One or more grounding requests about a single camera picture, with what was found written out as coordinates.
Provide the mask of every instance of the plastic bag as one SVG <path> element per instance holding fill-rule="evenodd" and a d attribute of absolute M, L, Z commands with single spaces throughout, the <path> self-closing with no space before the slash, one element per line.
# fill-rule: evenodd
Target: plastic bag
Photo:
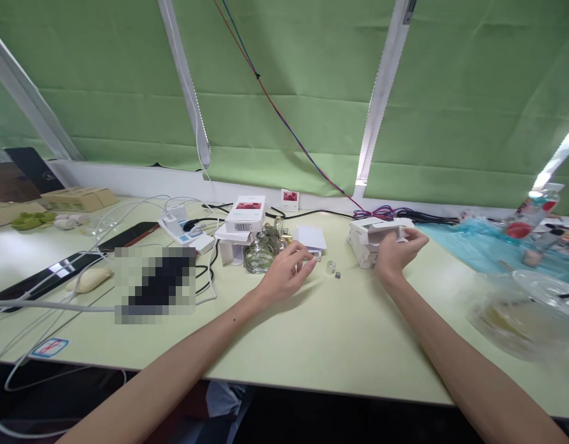
<path fill-rule="evenodd" d="M 537 268 L 522 263 L 530 240 L 510 241 L 500 227 L 477 218 L 457 226 L 424 225 L 422 230 L 444 248 L 481 273 L 504 273 L 504 261 L 514 269 L 539 271 L 569 283 L 569 256 L 553 250 L 546 252 Z"/>
<path fill-rule="evenodd" d="M 479 277 L 486 300 L 468 320 L 494 345 L 526 361 L 546 360 L 569 346 L 569 315 L 534 298 L 510 273 Z"/>

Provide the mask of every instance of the light green desk surface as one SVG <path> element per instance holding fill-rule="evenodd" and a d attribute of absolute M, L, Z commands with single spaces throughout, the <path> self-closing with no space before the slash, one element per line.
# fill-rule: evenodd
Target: light green desk surface
<path fill-rule="evenodd" d="M 122 199 L 122 203 L 132 200 L 136 199 Z M 93 219 L 100 218 L 111 208 L 113 207 L 103 208 L 88 215 Z M 129 208 L 121 208 L 115 215 L 119 214 L 121 216 Z M 161 210 L 158 208 L 152 205 L 142 205 L 133 211 L 118 228 L 115 228 L 106 239 L 114 237 L 140 221 L 155 221 L 160 215 Z M 153 242 L 165 242 L 167 245 L 171 242 L 171 239 L 164 232 L 156 231 L 140 243 L 148 244 Z M 51 226 L 44 229 L 36 228 L 20 232 L 12 229 L 10 226 L 0 227 L 0 291 L 67 258 L 71 254 L 90 248 L 94 243 L 94 237 L 86 237 L 76 229 L 61 231 Z M 106 267 L 109 265 L 105 261 L 100 261 L 95 266 Z M 40 301 L 58 302 L 62 300 L 67 295 L 67 292 L 64 290 L 65 285 L 57 287 L 40 298 Z M 112 279 L 109 279 L 96 290 L 88 294 L 79 295 L 74 303 L 91 305 L 113 287 L 114 282 Z M 45 308 L 23 308 L 13 313 L 1 313 L 0 352 L 16 334 L 46 311 L 47 309 Z M 78 315 L 79 312 L 76 311 L 65 311 L 56 323 L 53 331 L 56 331 L 57 328 L 60 328 Z M 39 339 L 56 316 L 58 316 L 58 313 L 54 313 L 44 320 L 43 323 L 37 324 L 32 330 L 29 330 L 0 360 L 7 363 L 17 361 Z"/>
<path fill-rule="evenodd" d="M 285 221 L 285 226 L 294 229 L 298 223 L 323 228 L 328 249 L 322 261 L 299 293 L 253 321 L 206 377 L 451 404 L 410 327 L 372 271 L 358 268 L 346 242 L 349 221 L 320 213 Z M 341 279 L 326 275 L 328 260 L 336 262 Z M 207 262 L 207 256 L 197 261 L 202 265 Z M 144 368 L 223 313 L 262 279 L 246 272 L 243 266 L 223 267 L 220 258 L 214 271 L 218 300 L 198 306 L 189 316 L 165 316 L 158 324 L 147 325 L 117 325 L 113 313 L 77 316 L 55 334 L 70 341 L 56 355 L 56 361 Z M 405 275 L 462 337 L 502 368 L 550 415 L 569 417 L 569 349 L 548 363 L 529 363 L 488 342 L 466 319 L 468 309 L 480 298 L 472 291 L 475 272 L 433 240 L 406 268 Z M 198 288 L 206 283 L 202 277 L 199 280 Z M 199 298 L 209 296 L 210 290 Z M 94 305 L 118 303 L 120 292 L 113 289 Z"/>

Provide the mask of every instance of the perfume bottle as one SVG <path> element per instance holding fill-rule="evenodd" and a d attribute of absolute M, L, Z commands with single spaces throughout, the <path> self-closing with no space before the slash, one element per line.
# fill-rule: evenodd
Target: perfume bottle
<path fill-rule="evenodd" d="M 286 247 L 289 246 L 289 243 L 286 241 L 286 239 L 284 237 L 280 237 L 280 239 L 278 240 L 278 248 L 276 251 L 276 254 L 282 253 Z"/>
<path fill-rule="evenodd" d="M 265 239 L 264 241 L 270 244 L 274 251 L 278 249 L 278 240 L 280 239 L 280 233 L 277 232 L 276 228 L 274 228 L 269 223 L 264 224 L 262 231 L 258 233 L 257 237 Z"/>
<path fill-rule="evenodd" d="M 261 239 L 254 239 L 246 251 L 243 266 L 252 274 L 266 273 L 274 261 L 274 250 Z"/>
<path fill-rule="evenodd" d="M 280 235 L 280 237 L 286 240 L 287 244 L 290 244 L 293 241 L 293 237 L 289 234 L 288 228 L 283 228 L 283 233 Z"/>
<path fill-rule="evenodd" d="M 285 221 L 283 221 L 281 216 L 276 216 L 276 219 L 274 219 L 274 228 L 276 229 L 276 232 L 278 233 L 279 236 L 283 233 L 284 223 Z"/>

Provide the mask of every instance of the water bottle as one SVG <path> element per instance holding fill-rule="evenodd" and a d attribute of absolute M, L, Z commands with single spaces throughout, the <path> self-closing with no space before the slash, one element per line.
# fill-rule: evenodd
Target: water bottle
<path fill-rule="evenodd" d="M 515 214 L 505 221 L 503 234 L 513 239 L 529 236 L 554 211 L 560 201 L 558 191 L 563 188 L 563 184 L 547 183 L 542 191 L 531 191 Z"/>

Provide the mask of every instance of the glass jar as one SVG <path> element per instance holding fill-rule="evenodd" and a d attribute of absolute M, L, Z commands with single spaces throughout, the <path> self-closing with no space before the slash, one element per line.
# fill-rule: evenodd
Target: glass jar
<path fill-rule="evenodd" d="M 266 273 L 274 261 L 272 247 L 256 238 L 246 250 L 243 266 L 252 274 Z"/>

